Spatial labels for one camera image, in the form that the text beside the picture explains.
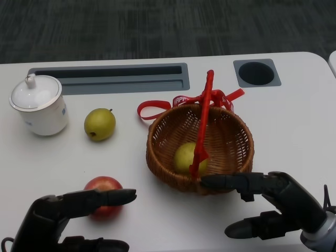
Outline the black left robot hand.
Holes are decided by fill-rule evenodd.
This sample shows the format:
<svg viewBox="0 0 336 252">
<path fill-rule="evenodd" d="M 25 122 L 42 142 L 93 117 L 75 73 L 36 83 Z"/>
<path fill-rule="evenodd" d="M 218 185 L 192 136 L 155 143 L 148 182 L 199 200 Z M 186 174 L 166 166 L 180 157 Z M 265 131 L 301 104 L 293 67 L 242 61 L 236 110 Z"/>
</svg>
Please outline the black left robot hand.
<svg viewBox="0 0 336 252">
<path fill-rule="evenodd" d="M 128 251 L 129 245 L 115 239 L 66 237 L 59 242 L 70 219 L 89 216 L 102 206 L 122 206 L 136 199 L 135 189 L 77 191 L 47 195 L 30 206 L 16 237 L 12 251 Z"/>
</svg>

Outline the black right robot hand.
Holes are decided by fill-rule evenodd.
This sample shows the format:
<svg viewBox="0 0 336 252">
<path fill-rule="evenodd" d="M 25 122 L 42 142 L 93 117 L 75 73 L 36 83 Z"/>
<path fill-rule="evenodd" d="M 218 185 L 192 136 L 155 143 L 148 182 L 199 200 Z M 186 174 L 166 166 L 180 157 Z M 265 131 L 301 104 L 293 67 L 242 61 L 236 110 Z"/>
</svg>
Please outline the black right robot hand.
<svg viewBox="0 0 336 252">
<path fill-rule="evenodd" d="M 245 202 L 260 194 L 277 209 L 229 225 L 225 229 L 229 238 L 266 240 L 300 229 L 314 233 L 327 219 L 318 201 L 284 172 L 206 175 L 201 177 L 201 185 L 216 191 L 236 190 Z"/>
</svg>

